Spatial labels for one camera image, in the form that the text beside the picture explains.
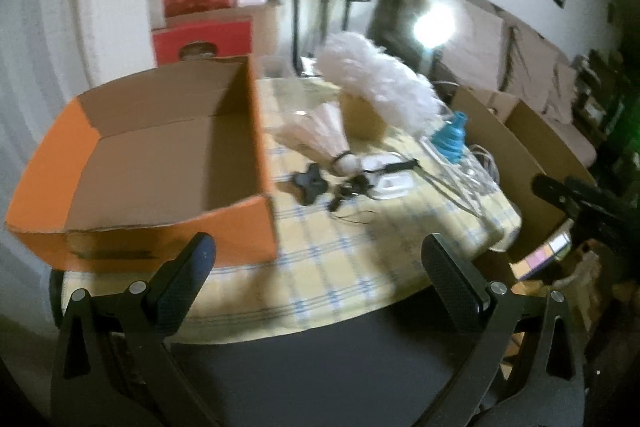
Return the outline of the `white earphone case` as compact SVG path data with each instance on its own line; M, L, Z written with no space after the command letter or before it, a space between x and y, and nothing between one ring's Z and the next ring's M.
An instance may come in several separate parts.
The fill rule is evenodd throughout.
M379 176L370 188L369 195L376 200L389 200L407 196L413 189L414 182L411 173L396 172Z

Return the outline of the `blue collapsible funnel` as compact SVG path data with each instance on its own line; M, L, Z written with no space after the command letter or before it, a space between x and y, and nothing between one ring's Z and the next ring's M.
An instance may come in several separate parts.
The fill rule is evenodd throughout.
M447 159L450 164L457 165L462 159L465 148L465 125L468 116L456 110L431 139L435 150Z

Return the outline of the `black star-shaped gadget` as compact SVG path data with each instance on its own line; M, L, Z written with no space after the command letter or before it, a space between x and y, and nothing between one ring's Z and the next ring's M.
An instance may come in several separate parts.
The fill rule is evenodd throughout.
M294 172L291 182L299 191L299 200L304 206L314 205L317 198L329 190L329 183L316 162L309 164L304 172Z

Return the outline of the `white feather shuttlecock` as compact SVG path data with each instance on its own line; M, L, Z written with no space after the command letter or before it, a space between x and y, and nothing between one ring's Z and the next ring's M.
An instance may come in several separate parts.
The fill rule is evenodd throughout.
M346 138L343 114L337 102L324 102L313 109L299 110L278 129L286 145L310 150L337 176L356 176L361 164Z

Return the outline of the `white fluffy duster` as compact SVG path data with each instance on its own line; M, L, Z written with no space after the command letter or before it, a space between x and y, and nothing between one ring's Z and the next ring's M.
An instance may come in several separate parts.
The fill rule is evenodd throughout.
M466 145L457 165L435 150L432 136L454 112L446 109L426 77L381 51L363 35L350 31L326 39L317 53L316 69L343 92L367 100L388 127L416 141L461 197L463 207L476 217L484 213L480 199L496 191L497 183L482 169L469 166L471 154Z

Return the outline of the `orange cardboard box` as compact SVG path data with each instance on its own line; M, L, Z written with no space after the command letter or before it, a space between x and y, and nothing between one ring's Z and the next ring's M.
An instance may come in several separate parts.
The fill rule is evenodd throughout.
M152 272L198 233L222 267L273 260L252 59L184 61L78 95L30 158L6 228L64 271Z

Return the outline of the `brown cardboard box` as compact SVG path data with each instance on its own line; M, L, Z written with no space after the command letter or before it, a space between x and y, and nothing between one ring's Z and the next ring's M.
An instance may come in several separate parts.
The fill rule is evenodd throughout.
M521 213L521 231L509 248L511 259L520 260L565 220L561 210L534 195L533 177L563 182L572 176L589 184L594 179L550 124L514 95L460 87L450 108L468 116L466 141L491 153L501 190Z

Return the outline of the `yellow plaid tablecloth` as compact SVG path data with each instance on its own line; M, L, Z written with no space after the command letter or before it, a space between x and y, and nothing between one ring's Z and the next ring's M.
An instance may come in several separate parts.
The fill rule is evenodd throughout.
M279 254L273 262L215 267L198 293L176 343L216 345L288 335L352 319L420 291L427 277L420 263L425 236L440 233L469 259L492 246L509 245L522 219L501 191L482 198L483 216L435 179L437 168L412 140L398 132L387 150L414 156L427 171L404 197L373 200L359 196L337 213L322 195L312 206L296 200L288 177L302 171L307 157L274 136L294 113L335 98L320 80L294 78L258 82L265 144L274 182Z

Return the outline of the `yellow sponge pack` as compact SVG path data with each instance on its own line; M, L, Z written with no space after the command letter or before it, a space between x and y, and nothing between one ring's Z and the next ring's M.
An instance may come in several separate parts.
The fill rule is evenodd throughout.
M342 92L338 97L346 135L349 139L381 142L387 131L384 119L360 96Z

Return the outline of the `beige sofa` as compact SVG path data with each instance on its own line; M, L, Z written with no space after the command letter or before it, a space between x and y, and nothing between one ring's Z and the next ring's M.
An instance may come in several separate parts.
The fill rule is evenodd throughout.
M439 2L454 14L454 34L430 52L414 26ZM368 38L440 83L443 98L458 86L516 96L550 124L583 166L596 160L596 149L574 125L577 67L538 31L488 0L378 0Z

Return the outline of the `lower red chocolate box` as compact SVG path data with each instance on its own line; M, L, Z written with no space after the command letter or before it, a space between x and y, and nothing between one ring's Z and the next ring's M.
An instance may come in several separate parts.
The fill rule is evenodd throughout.
M252 53L253 23L239 20L200 20L156 30L152 43L157 65L192 57L230 57Z

